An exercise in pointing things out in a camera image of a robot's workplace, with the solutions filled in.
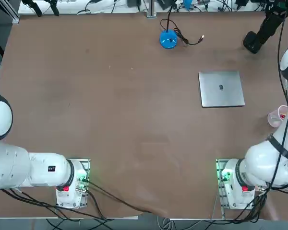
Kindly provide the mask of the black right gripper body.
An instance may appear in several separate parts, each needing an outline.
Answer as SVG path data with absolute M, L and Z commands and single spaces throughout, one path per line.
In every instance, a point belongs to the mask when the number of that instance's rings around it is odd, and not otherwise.
M 288 12 L 288 0 L 267 0 L 265 14 Z

